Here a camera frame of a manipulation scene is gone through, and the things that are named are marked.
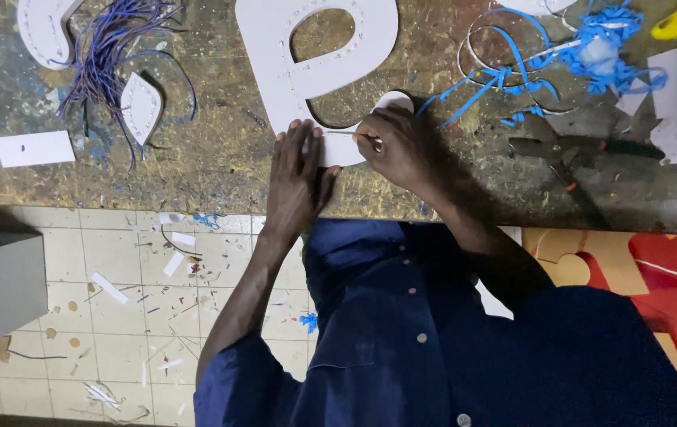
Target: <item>person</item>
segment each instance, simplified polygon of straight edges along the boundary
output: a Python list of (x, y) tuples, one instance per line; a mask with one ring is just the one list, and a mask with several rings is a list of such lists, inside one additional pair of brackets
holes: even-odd
[[(485, 200), (464, 200), (411, 114), (375, 110), (353, 138), (444, 225), (317, 219), (341, 172), (319, 173), (320, 135), (296, 120), (277, 136), (267, 221), (199, 358), (197, 425), (677, 425), (677, 373), (628, 298), (556, 288), (477, 218)], [(308, 229), (320, 333), (298, 382), (260, 335), (278, 269)], [(484, 313), (477, 278), (514, 320)]]

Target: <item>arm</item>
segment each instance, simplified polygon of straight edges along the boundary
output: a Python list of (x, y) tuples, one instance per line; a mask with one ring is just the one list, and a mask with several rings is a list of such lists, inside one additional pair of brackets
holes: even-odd
[[(251, 261), (217, 317), (199, 355), (197, 387), (212, 359), (241, 338), (261, 333), (267, 302), (278, 271), (296, 239), (317, 218), (330, 199), (334, 166), (318, 180), (322, 150), (320, 130), (311, 122), (291, 123), (288, 133), (276, 139), (267, 198), (267, 222), (257, 240)], [(302, 153), (304, 145), (308, 150)]]
[[(411, 191), (434, 208), (459, 246), (473, 259), (484, 286), (510, 310), (552, 287), (542, 267), (496, 225), (471, 214), (457, 171), (424, 137), (409, 111), (378, 109), (357, 128), (354, 141), (371, 167), (391, 183)], [(372, 138), (380, 138), (379, 144)]]

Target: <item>white curved cutout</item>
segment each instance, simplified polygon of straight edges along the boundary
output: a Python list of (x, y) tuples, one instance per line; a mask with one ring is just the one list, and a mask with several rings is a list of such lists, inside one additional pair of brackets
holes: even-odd
[[(290, 46), (294, 29), (310, 15), (328, 8), (344, 9), (352, 15), (352, 39), (334, 52), (294, 63)], [(306, 100), (371, 73), (389, 56), (399, 31), (396, 0), (238, 0), (236, 19), (276, 134), (286, 131), (294, 119), (315, 121)], [(379, 106), (390, 103), (412, 110), (412, 101), (401, 92), (387, 93)], [(364, 161), (357, 145), (346, 135), (328, 133), (353, 131), (356, 127), (323, 127), (322, 166), (351, 166)]]
[(120, 108), (127, 130), (139, 145), (144, 145), (154, 132), (162, 107), (159, 91), (140, 75), (132, 73), (120, 95)]
[(506, 8), (515, 9), (533, 16), (552, 15), (562, 12), (576, 0), (496, 0)]
[(52, 70), (67, 68), (74, 58), (67, 19), (83, 0), (20, 0), (17, 26), (33, 58)]

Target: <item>paint-stained wooden table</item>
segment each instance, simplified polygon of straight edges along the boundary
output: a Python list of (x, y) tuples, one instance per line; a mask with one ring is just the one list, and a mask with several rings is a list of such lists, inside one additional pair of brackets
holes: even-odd
[[(359, 121), (391, 89), (407, 91), (419, 102), (451, 86), (460, 78), (458, 46), (471, 23), (490, 4), (487, 0), (398, 3), (399, 37), (388, 60), (364, 79), (312, 100), (313, 111), (327, 125)], [(645, 27), (649, 27), (675, 7), (677, 0), (661, 3), (653, 6), (640, 0), (632, 6), (644, 10)], [(72, 32), (81, 33), (105, 4), (104, 0), (85, 2), (70, 20)], [(578, 16), (583, 8), (574, 5), (568, 16)], [(125, 64), (124, 73), (149, 74), (166, 96), (166, 109), (152, 138), (154, 147), (146, 149), (145, 158), (128, 173), (127, 143), (103, 110), (89, 111), (88, 134), (83, 132), (77, 111), (69, 111), (63, 120), (55, 118), (73, 73), (40, 67), (17, 33), (16, 1), (0, 0), (0, 136), (66, 129), (78, 159), (8, 170), (0, 165), (0, 204), (265, 212), (273, 134), (238, 33), (234, 0), (188, 0), (179, 18), (187, 33), (142, 37), (130, 51), (158, 48), (178, 58), (197, 90), (199, 112), (188, 121), (188, 89), (162, 59), (146, 56)], [(554, 40), (569, 35), (556, 18), (541, 22)], [(526, 51), (539, 47), (536, 30), (513, 15), (481, 17), (476, 26), (481, 24), (501, 26)], [(352, 32), (352, 19), (347, 14), (325, 11), (297, 29), (295, 55), (308, 59), (334, 50), (348, 41)], [(474, 45), (492, 64), (511, 60), (506, 44), (494, 32), (476, 34)], [(647, 56), (674, 46), (654, 42), (642, 31), (625, 46), (624, 55), (629, 63), (643, 67)], [(467, 52), (463, 56), (463, 68), (474, 69)], [(632, 120), (614, 108), (611, 95), (589, 96), (585, 85), (564, 70), (557, 65), (543, 72), (558, 89), (561, 101), (554, 102), (545, 93), (537, 98), (555, 110), (576, 108), (553, 120), (560, 132), (646, 141), (656, 125), (650, 101)], [(443, 121), (475, 91), (476, 87), (465, 85), (447, 102), (435, 106), (434, 118)], [(490, 200), (473, 203), (492, 206), (501, 223), (583, 228), (583, 216), (543, 161), (515, 157), (509, 149), (506, 138), (521, 130), (499, 120), (530, 103), (526, 96), (515, 98), (490, 91), (440, 134), (489, 195)], [(599, 157), (594, 164), (572, 166), (615, 228), (677, 231), (677, 165)], [(334, 217), (435, 219), (418, 199), (364, 165), (344, 169), (326, 213)]]

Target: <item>forearm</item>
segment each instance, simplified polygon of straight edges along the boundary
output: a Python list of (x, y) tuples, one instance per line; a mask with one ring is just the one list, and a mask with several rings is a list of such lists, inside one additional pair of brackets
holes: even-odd
[(517, 242), (493, 224), (470, 215), (463, 202), (434, 193), (427, 200), (470, 259), (484, 286), (514, 311), (552, 286), (547, 273)]
[(224, 348), (253, 332), (261, 332), (267, 303), (283, 260), (292, 245), (263, 230), (251, 261), (222, 308), (199, 356), (197, 384), (206, 366)]

